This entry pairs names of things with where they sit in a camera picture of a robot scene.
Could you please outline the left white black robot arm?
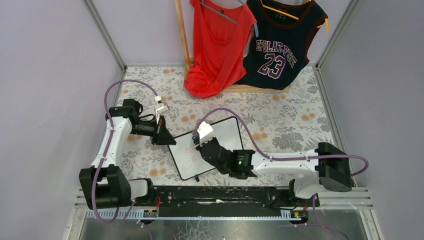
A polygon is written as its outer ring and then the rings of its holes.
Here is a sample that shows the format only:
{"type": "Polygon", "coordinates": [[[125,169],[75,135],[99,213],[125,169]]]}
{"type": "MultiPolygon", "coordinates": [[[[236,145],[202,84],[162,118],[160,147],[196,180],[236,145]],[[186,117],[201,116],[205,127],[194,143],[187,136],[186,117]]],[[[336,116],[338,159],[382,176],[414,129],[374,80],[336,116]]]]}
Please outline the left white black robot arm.
{"type": "Polygon", "coordinates": [[[89,209],[110,209],[156,203],[157,195],[149,178],[128,180],[121,170],[122,148],[129,135],[146,136],[152,145],[176,145],[175,138],[166,128],[163,114],[168,106],[160,96],[154,100],[155,116],[143,120],[143,106],[133,98],[125,99],[121,106],[109,108],[106,119],[106,135],[96,158],[90,167],[79,173],[79,181],[89,209]]]}

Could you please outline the white board with black frame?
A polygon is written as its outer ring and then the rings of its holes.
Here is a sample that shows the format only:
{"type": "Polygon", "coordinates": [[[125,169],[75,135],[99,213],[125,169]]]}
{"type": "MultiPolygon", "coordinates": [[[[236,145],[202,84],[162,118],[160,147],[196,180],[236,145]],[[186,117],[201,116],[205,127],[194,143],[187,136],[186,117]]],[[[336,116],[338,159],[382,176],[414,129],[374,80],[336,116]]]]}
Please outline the white board with black frame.
{"type": "MultiPolygon", "coordinates": [[[[232,116],[214,122],[211,127],[222,147],[227,150],[243,149],[239,121],[236,117],[232,116]]],[[[174,138],[175,145],[168,146],[179,176],[183,181],[215,169],[214,166],[202,159],[200,152],[195,149],[193,136],[192,131],[181,134],[174,138]]]]}

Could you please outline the blue whiteboard eraser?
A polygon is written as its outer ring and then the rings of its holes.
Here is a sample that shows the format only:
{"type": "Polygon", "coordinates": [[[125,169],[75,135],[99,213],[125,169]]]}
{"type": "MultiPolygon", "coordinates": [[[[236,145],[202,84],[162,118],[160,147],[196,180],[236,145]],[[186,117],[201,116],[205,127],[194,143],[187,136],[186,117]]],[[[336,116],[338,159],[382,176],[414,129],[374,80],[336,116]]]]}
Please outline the blue whiteboard eraser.
{"type": "Polygon", "coordinates": [[[200,136],[198,133],[193,134],[192,141],[194,145],[198,145],[200,143],[200,136]]]}

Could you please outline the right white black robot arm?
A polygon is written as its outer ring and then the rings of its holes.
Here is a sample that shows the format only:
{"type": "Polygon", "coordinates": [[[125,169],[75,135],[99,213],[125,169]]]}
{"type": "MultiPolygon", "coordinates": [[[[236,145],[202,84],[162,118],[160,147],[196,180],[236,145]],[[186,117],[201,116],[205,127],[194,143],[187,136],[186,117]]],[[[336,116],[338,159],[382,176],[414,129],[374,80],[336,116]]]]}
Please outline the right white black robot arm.
{"type": "Polygon", "coordinates": [[[327,142],[304,152],[261,155],[250,149],[228,150],[216,137],[204,142],[198,136],[192,140],[202,159],[222,175],[239,180],[269,174],[288,175],[292,195],[299,199],[310,199],[324,190],[350,192],[353,187],[346,153],[327,142]]]}

